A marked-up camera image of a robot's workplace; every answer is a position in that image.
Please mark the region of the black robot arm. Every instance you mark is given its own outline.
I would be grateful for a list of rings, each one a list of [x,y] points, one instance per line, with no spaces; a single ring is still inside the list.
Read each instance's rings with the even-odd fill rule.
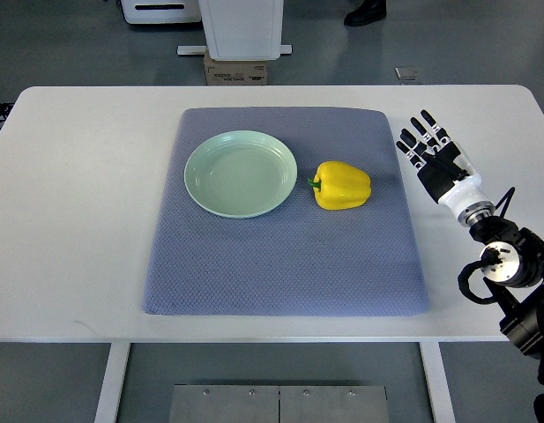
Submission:
[[[505,218],[514,193],[510,188],[499,200],[497,215],[479,209],[468,217],[469,234],[484,248],[459,273],[458,288],[473,303],[499,306],[500,331],[540,362],[537,380],[544,386],[544,241]]]

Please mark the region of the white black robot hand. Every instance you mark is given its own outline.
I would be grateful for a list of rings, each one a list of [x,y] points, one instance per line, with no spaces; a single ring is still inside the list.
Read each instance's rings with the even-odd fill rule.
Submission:
[[[447,130],[425,109],[400,133],[396,146],[416,170],[424,189],[436,204],[447,207],[458,223],[473,226],[490,217],[496,206],[481,191],[481,176]]]

